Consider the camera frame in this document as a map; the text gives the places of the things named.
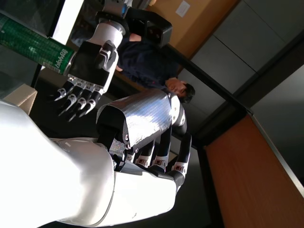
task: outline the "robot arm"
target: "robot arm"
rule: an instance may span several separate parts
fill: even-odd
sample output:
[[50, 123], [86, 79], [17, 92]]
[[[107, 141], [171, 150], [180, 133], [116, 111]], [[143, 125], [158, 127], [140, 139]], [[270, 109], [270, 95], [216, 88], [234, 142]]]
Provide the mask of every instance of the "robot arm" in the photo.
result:
[[[191, 135], [185, 133], [177, 162], [166, 172], [171, 130], [177, 124], [172, 119], [179, 119], [180, 112], [172, 108], [172, 94], [152, 92], [103, 107], [99, 139], [51, 140], [20, 108], [0, 101], [3, 226], [15, 227], [12, 221], [18, 218], [26, 228], [55, 220], [102, 227], [169, 211], [185, 180]], [[150, 166], [159, 136], [160, 149]], [[140, 151], [135, 164], [127, 160]]]
[[68, 95], [58, 110], [59, 116], [67, 112], [68, 121], [89, 113], [107, 92], [119, 58], [117, 48], [125, 34], [135, 32], [159, 46], [170, 40], [171, 24], [156, 13], [131, 8], [131, 0], [104, 3], [96, 15], [94, 35], [80, 46], [67, 71], [67, 82], [51, 96], [57, 101]]

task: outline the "gray wall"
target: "gray wall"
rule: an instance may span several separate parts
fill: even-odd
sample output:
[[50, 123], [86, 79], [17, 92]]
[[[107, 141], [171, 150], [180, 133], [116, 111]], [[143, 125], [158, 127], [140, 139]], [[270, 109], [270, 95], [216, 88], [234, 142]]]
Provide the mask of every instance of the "gray wall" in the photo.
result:
[[[234, 93], [304, 29], [303, 0], [242, 0], [192, 61]], [[183, 70], [196, 96], [185, 106], [192, 133], [224, 100]]]
[[253, 106], [270, 139], [298, 178], [304, 177], [304, 66]]

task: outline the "wooden wall panel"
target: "wooden wall panel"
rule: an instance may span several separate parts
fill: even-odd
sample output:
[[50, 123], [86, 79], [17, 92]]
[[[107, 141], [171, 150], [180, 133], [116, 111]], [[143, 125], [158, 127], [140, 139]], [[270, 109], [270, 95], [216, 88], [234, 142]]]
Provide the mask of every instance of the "wooden wall panel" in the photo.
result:
[[175, 13], [182, 0], [157, 0], [149, 7], [173, 25], [170, 44], [190, 58], [239, 0], [186, 0], [182, 18]]
[[250, 116], [206, 152], [226, 228], [304, 227], [304, 198]]

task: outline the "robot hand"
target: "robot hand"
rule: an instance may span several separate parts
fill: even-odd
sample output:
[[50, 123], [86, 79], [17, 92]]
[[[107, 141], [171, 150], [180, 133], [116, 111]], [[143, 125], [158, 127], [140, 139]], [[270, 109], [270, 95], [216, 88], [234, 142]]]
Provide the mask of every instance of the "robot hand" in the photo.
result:
[[88, 114], [96, 106], [112, 80], [122, 38], [123, 30], [116, 29], [113, 22], [100, 23], [93, 37], [81, 45], [72, 60], [68, 80], [50, 96], [53, 101], [67, 96], [58, 116], [68, 111], [66, 120], [71, 121]]

